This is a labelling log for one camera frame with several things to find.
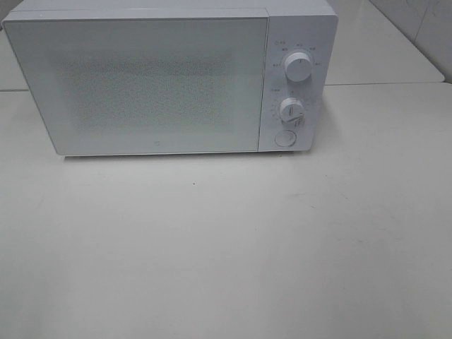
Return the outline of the round white door button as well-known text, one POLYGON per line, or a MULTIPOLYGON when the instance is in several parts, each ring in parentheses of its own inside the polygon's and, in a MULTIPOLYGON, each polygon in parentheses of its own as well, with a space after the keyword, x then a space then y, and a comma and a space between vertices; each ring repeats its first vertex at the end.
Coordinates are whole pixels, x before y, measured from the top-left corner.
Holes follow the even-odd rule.
POLYGON ((291 147, 297 141, 297 134, 294 131, 283 130, 275 136, 275 143, 279 147, 291 147))

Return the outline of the white timer knob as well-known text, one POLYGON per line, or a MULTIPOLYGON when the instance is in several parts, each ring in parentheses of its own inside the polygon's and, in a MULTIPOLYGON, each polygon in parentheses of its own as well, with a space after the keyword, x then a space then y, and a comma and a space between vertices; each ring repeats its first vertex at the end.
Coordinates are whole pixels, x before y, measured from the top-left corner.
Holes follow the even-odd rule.
POLYGON ((284 124, 290 124, 304 117, 305 108, 302 101, 288 97, 284 99, 279 106, 280 119, 284 124))

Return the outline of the white microwave door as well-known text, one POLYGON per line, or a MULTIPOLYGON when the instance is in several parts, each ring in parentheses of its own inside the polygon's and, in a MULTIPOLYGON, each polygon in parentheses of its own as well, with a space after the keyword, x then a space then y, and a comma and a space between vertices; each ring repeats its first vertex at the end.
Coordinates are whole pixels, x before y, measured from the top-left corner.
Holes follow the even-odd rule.
POLYGON ((60 155, 255 151, 265 18, 9 21, 60 155))

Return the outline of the upper white power knob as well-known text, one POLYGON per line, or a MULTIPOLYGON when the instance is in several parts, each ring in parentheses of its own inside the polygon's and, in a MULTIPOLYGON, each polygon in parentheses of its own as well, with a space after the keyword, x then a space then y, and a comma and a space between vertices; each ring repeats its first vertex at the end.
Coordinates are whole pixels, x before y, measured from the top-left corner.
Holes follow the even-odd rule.
POLYGON ((289 54, 284 60, 286 77, 292 82, 302 82, 310 77, 313 69, 313 59, 305 51, 289 54))

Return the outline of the white microwave oven body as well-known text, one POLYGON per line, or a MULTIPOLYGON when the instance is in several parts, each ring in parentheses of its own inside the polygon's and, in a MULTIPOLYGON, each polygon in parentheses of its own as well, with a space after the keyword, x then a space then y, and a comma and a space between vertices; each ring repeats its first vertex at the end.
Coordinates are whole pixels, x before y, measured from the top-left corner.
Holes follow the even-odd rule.
POLYGON ((258 148, 255 151, 216 153, 310 149, 338 26, 338 17, 326 1, 23 1, 3 19, 2 26, 6 32, 5 24, 9 21, 221 18, 265 18, 267 31, 258 148), (313 59, 311 75, 302 82, 292 82, 285 75, 284 60, 297 51, 305 51, 313 59), (288 97, 301 100, 305 113, 302 119, 284 124, 279 106, 288 97), (293 146, 276 145, 275 136, 283 130, 297 134, 293 146))

